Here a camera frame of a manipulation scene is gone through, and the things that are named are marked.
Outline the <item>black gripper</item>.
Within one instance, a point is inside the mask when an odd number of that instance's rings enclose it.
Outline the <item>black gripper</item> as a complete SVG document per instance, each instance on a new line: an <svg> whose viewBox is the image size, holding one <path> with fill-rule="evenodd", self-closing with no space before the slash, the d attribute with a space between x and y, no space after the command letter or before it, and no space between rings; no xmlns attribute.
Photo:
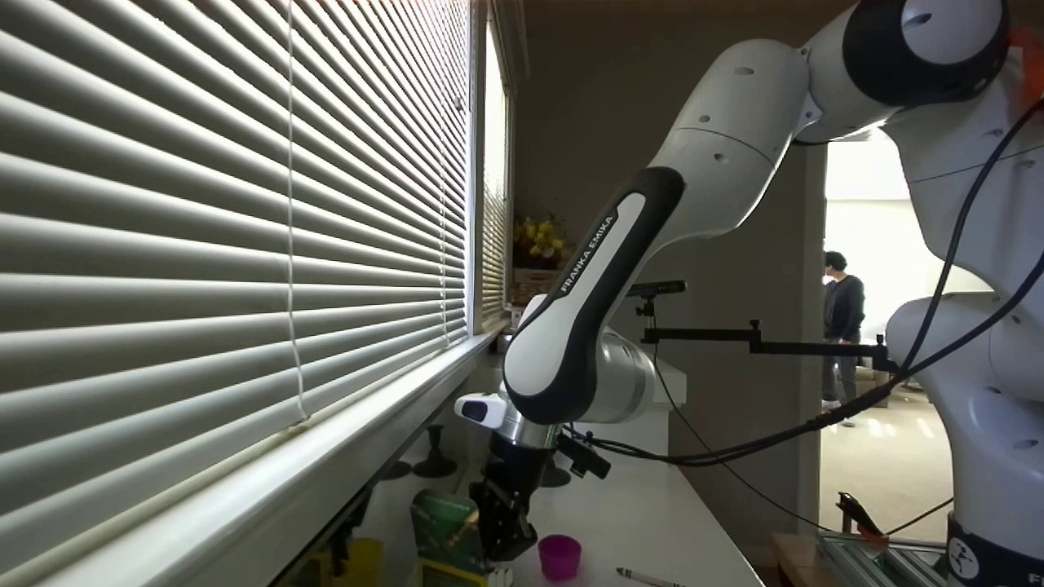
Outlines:
<svg viewBox="0 0 1044 587"><path fill-rule="evenodd" d="M549 450L516 447L501 437L490 440L484 475L471 486L478 513L478 549L490 562L516 562L539 540L527 507L549 462Z"/></svg>

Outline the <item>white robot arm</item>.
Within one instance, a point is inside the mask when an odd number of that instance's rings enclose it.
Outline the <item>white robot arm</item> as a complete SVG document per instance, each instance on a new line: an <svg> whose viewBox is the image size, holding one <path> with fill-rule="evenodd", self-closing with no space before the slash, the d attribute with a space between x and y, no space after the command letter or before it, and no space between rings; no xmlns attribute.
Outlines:
<svg viewBox="0 0 1044 587"><path fill-rule="evenodd" d="M638 267L749 217L789 146L869 124L901 151L928 248L985 285L888 320L888 360L932 390L948 434L944 578L1042 587L1042 43L1012 24L1008 0L859 0L806 47L747 39L719 54L649 166L526 305L499 388L458 401L494 434L474 486L486 558L534 543L527 500L553 452L607 471L569 428L651 385L649 360L607 328Z"/></svg>

